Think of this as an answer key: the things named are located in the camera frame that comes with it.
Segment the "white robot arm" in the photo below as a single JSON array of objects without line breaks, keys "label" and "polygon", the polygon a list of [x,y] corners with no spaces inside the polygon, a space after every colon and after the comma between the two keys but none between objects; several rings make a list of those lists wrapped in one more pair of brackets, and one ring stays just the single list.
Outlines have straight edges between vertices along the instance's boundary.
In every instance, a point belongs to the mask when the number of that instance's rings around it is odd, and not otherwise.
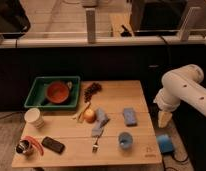
[{"label": "white robot arm", "polygon": [[154,98],[159,108],[158,126],[164,128],[172,119],[182,101],[188,103],[206,117],[206,89],[200,85],[203,70],[195,64],[166,72],[161,79],[162,88]]}]

